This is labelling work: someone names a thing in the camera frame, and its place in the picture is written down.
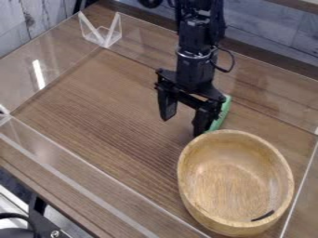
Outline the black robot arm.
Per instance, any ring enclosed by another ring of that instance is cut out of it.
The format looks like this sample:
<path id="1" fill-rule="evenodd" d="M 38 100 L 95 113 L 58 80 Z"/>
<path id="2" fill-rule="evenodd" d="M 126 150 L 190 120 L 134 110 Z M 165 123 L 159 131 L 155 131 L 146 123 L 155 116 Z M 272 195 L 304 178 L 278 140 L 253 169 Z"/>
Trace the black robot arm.
<path id="1" fill-rule="evenodd" d="M 169 0 L 169 4 L 175 9 L 179 41 L 177 69 L 157 70 L 159 113 L 167 121 L 177 114 L 179 102 L 193 108 L 193 134 L 198 137 L 221 120 L 227 101 L 213 85 L 225 31 L 223 0 Z"/>

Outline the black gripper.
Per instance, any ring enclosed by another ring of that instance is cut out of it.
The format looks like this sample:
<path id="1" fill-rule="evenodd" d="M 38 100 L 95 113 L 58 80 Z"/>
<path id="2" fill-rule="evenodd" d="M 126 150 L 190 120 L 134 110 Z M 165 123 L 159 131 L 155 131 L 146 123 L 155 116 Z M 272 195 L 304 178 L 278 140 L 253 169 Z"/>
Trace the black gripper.
<path id="1" fill-rule="evenodd" d="M 194 132 L 198 137 L 219 119 L 225 95 L 214 87 L 214 74 L 218 69 L 218 50 L 210 49 L 203 54 L 177 51 L 177 70 L 158 69 L 159 113 L 167 121 L 177 113 L 178 103 L 195 109 L 193 119 Z"/>

